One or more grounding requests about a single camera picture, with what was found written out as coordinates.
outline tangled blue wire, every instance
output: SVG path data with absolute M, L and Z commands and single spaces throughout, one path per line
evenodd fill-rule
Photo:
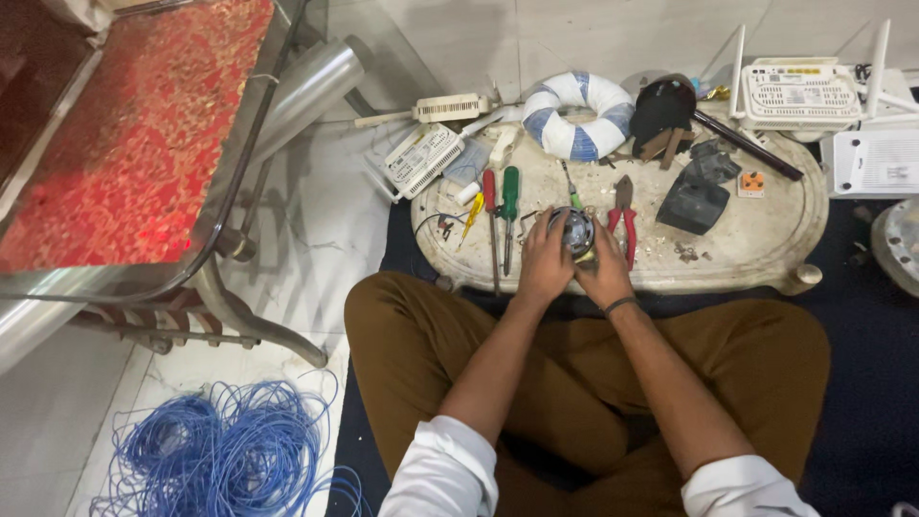
M 287 381 L 217 383 L 207 397 L 172 398 L 115 429 L 108 494 L 93 499 L 90 514 L 293 516 L 332 490 L 354 503 L 352 515 L 366 507 L 372 517 L 354 470 L 317 473 L 330 404 Z

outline green screwdriver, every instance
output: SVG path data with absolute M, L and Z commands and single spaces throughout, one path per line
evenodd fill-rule
M 511 272 L 511 248 L 514 245 L 514 221 L 516 220 L 516 201 L 520 195 L 520 171 L 516 167 L 505 169 L 504 185 L 501 188 L 503 204 L 498 209 L 498 216 L 505 220 L 505 276 Z

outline red screwdriver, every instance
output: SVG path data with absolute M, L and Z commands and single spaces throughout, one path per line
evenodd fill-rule
M 482 195 L 485 198 L 485 211 L 488 213 L 488 226 L 492 238 L 492 274 L 494 276 L 494 295 L 501 294 L 498 287 L 498 250 L 494 245 L 494 172 L 486 168 L 482 173 Z

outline wire coil wrapped in white tape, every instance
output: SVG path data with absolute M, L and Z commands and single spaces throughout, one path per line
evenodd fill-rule
M 595 121 L 572 124 L 562 106 L 596 111 Z M 622 86 L 587 72 L 566 72 L 539 85 L 524 105 L 523 127 L 550 155 L 590 162 L 612 153 L 629 138 L 635 104 Z

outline red handled pliers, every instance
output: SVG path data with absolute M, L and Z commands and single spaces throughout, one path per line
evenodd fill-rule
M 619 224 L 619 217 L 626 222 L 626 234 L 629 236 L 626 260 L 629 261 L 629 271 L 635 265 L 635 211 L 631 207 L 632 182 L 629 175 L 625 175 L 616 184 L 616 208 L 609 211 L 607 228 L 612 233 Z

